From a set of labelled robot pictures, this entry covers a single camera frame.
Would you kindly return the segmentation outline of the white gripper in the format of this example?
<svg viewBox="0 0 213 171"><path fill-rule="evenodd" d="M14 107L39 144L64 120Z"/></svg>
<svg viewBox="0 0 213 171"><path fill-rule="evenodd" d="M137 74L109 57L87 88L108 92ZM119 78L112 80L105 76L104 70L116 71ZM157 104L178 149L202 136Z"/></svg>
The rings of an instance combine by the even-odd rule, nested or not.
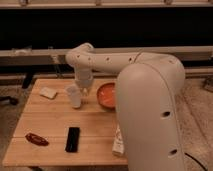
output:
<svg viewBox="0 0 213 171"><path fill-rule="evenodd" d="M93 84L91 69L78 69L75 72L75 82L82 92L89 92Z"/></svg>

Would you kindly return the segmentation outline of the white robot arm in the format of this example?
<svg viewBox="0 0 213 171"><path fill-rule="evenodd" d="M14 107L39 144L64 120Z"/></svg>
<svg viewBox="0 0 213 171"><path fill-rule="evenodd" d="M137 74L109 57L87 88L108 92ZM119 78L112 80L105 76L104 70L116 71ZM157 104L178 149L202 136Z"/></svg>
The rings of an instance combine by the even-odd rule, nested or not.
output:
<svg viewBox="0 0 213 171"><path fill-rule="evenodd" d="M91 87L94 70L117 76L116 113L129 171L186 171L175 104L185 80L179 59L139 50L97 53L89 43L65 59L82 89Z"/></svg>

